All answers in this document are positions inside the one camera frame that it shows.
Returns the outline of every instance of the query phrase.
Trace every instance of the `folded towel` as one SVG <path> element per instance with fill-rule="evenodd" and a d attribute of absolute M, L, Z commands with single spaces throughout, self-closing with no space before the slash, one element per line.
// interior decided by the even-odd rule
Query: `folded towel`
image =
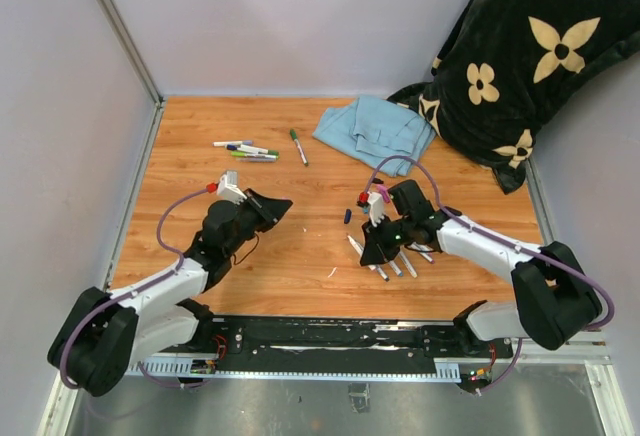
<path fill-rule="evenodd" d="M 383 99 L 361 96 L 344 108 L 325 111 L 313 137 L 375 168 L 392 155 L 410 156 L 416 161 L 435 137 L 422 116 Z M 387 162 L 381 171 L 389 176 L 406 176 L 411 163 Z"/>

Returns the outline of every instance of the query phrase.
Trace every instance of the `robotic arm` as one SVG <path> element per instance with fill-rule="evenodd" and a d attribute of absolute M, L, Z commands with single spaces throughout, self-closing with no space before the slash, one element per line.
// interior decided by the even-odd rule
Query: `robotic arm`
<path fill-rule="evenodd" d="M 235 252 L 256 232 L 272 229 L 293 204 L 241 191 L 233 171 L 222 176 L 216 192 L 222 199 L 209 207 L 176 274 L 166 277 L 172 266 L 112 293 L 95 287 L 84 291 L 49 349 L 49 363 L 60 368 L 76 327 L 95 308 L 127 293 L 132 297 L 91 319 L 69 352 L 67 374 L 91 395 L 107 393 L 131 364 L 158 351 L 177 344 L 197 349 L 211 340 L 213 314 L 189 298 L 218 284 L 231 269 Z"/>
<path fill-rule="evenodd" d="M 402 246 L 418 243 L 473 261 L 513 284 L 515 303 L 480 301 L 454 319 L 469 348 L 496 338 L 530 337 L 540 346 L 555 350 L 602 312 L 591 286 L 532 256 L 541 254 L 582 272 L 566 245 L 520 242 L 484 228 L 451 208 L 436 211 L 413 180 L 397 184 L 389 193 L 401 216 L 395 221 L 385 215 L 379 194 L 369 193 L 359 200 L 359 205 L 369 208 L 369 221 L 362 226 L 362 266 L 392 261 Z"/>

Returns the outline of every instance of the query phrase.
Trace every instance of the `gray floor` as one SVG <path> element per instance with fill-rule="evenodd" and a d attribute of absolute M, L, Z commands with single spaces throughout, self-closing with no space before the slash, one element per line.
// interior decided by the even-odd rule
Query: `gray floor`
<path fill-rule="evenodd" d="M 481 398 L 455 385 L 371 383 L 370 411 L 356 413 L 349 383 L 216 380 L 184 392 L 129 377 L 92 407 L 79 400 L 68 435 L 603 435 L 584 367 L 518 365 Z"/>

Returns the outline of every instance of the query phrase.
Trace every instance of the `wooden tabletop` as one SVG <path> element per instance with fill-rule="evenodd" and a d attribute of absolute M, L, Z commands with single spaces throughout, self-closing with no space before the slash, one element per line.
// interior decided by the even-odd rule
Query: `wooden tabletop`
<path fill-rule="evenodd" d="M 196 298 L 216 313 L 331 316 L 358 318 L 449 319 L 481 299 L 513 299 L 511 287 L 463 259 L 436 253 L 430 265 L 409 254 L 417 279 L 396 277 L 385 283 L 358 265 L 347 233 L 363 242 L 360 226 L 366 216 L 355 205 L 371 168 L 312 138 L 328 107 L 346 99 L 172 98 L 169 100 L 140 190 L 113 287 L 131 284 L 174 261 L 155 239 L 158 218 L 172 202 L 217 181 L 226 169 L 238 171 L 241 189 L 287 198 L 293 206 L 270 232 L 261 234 L 257 249 L 224 280 Z M 289 136 L 294 128 L 309 159 L 302 164 Z M 253 139 L 275 149 L 273 164 L 236 162 L 212 141 Z M 505 196 L 490 171 L 468 161 L 439 138 L 421 159 L 440 187 L 443 202 L 476 222 L 506 235 L 540 242 L 526 187 Z M 426 178 L 413 169 L 409 177 L 427 198 Z M 388 186 L 401 178 L 381 176 Z M 187 249 L 201 229 L 215 195 L 200 196 L 168 218 L 167 243 Z M 351 208 L 351 223 L 343 223 Z M 395 216 L 388 206 L 390 216 Z M 241 257 L 253 246 L 241 248 Z"/>

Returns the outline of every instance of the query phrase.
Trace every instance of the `gray wall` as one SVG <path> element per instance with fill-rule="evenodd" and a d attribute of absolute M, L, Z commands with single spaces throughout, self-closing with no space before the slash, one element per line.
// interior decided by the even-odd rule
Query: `gray wall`
<path fill-rule="evenodd" d="M 534 151 L 553 225 L 608 289 L 606 329 L 627 406 L 640 429 L 640 56 L 592 81 L 544 129 Z"/>
<path fill-rule="evenodd" d="M 386 94 L 468 0 L 115 0 L 167 94 Z"/>
<path fill-rule="evenodd" d="M 95 0 L 0 0 L 0 421 L 34 434 L 46 353 L 104 279 L 152 104 Z"/>

